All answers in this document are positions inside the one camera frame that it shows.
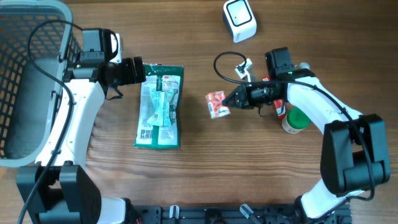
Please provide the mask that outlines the yellow liquid bottle silver cap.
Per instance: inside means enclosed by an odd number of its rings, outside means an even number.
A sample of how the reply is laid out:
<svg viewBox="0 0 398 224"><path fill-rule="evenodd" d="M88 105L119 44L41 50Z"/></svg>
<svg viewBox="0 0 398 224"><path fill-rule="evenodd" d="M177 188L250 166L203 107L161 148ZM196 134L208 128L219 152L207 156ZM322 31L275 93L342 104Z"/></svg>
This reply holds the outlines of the yellow liquid bottle silver cap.
<svg viewBox="0 0 398 224"><path fill-rule="evenodd" d="M310 65L307 62L301 62L297 65L298 69L310 69Z"/></svg>

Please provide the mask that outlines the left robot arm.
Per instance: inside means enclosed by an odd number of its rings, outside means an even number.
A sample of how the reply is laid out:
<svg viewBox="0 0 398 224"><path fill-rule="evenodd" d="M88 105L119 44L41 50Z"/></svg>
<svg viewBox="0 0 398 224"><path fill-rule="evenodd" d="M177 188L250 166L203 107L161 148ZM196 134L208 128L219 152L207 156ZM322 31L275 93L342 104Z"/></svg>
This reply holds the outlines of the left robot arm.
<svg viewBox="0 0 398 224"><path fill-rule="evenodd" d="M86 173L86 150L107 91L144 82L141 57L119 63L76 63L65 70L63 98L49 138L33 166L22 166L16 184L24 201L18 222L139 223L128 198L103 197Z"/></svg>

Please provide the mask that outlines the light green wipes sachet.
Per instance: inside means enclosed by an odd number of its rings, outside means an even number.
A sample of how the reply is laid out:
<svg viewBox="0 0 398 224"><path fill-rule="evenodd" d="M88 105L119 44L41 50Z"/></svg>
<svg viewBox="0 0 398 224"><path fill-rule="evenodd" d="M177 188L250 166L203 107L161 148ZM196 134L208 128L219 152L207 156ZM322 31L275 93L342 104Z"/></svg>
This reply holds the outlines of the light green wipes sachet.
<svg viewBox="0 0 398 224"><path fill-rule="evenodd" d="M150 91L153 113L147 123L152 126L171 126L170 105L174 97L174 91Z"/></svg>

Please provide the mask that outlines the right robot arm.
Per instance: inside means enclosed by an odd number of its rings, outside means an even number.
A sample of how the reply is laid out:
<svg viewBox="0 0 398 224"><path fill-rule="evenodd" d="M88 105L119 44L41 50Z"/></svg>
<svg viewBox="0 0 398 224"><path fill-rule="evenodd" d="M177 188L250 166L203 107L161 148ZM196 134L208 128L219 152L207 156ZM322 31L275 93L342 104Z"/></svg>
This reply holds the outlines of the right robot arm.
<svg viewBox="0 0 398 224"><path fill-rule="evenodd" d="M321 179L299 196L290 214L292 223L323 221L352 199L374 197L377 185L389 181L385 123L376 114L363 115L326 90L306 68L280 72L273 69L269 82L241 82L222 104L252 109L285 100L302 111L323 134Z"/></svg>

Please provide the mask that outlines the small red patterned box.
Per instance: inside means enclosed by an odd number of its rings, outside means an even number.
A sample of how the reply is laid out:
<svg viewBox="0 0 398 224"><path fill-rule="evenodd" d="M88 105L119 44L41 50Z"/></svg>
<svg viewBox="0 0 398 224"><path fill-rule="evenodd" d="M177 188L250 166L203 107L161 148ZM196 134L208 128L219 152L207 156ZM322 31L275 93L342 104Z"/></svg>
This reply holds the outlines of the small red patterned box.
<svg viewBox="0 0 398 224"><path fill-rule="evenodd" d="M230 109L222 104L225 99L224 91L215 91L205 96L211 119L229 115Z"/></svg>

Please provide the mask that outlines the green 3M gloves package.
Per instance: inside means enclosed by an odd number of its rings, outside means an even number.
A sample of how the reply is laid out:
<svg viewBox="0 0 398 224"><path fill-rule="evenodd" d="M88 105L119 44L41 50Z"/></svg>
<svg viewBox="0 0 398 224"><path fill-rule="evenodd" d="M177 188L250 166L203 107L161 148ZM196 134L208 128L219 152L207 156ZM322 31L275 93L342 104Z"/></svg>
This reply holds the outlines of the green 3M gloves package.
<svg viewBox="0 0 398 224"><path fill-rule="evenodd" d="M183 67L145 64L146 81L141 84L139 121L134 145L152 149L174 149L180 146L178 109L183 84ZM152 126L147 123L153 113L150 91L174 91L170 105L171 126Z"/></svg>

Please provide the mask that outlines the green lid white jar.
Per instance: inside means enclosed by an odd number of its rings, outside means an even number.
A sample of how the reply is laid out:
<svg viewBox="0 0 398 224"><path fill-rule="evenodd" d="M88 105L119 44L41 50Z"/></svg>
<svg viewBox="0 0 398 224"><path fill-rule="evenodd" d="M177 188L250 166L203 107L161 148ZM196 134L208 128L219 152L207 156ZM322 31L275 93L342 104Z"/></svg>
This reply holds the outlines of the green lid white jar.
<svg viewBox="0 0 398 224"><path fill-rule="evenodd" d="M310 118L299 108L292 108L282 120L282 128L289 134L298 134L311 123Z"/></svg>

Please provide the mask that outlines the red snack stick packet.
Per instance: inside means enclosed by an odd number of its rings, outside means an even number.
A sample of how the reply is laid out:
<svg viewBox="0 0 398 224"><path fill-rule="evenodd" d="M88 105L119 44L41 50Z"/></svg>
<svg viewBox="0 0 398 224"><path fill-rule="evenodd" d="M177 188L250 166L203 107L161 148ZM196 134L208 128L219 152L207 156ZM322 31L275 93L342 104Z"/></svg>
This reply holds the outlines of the red snack stick packet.
<svg viewBox="0 0 398 224"><path fill-rule="evenodd" d="M282 120L286 116L286 107L283 100L275 100L272 102L272 106L277 114L277 117Z"/></svg>

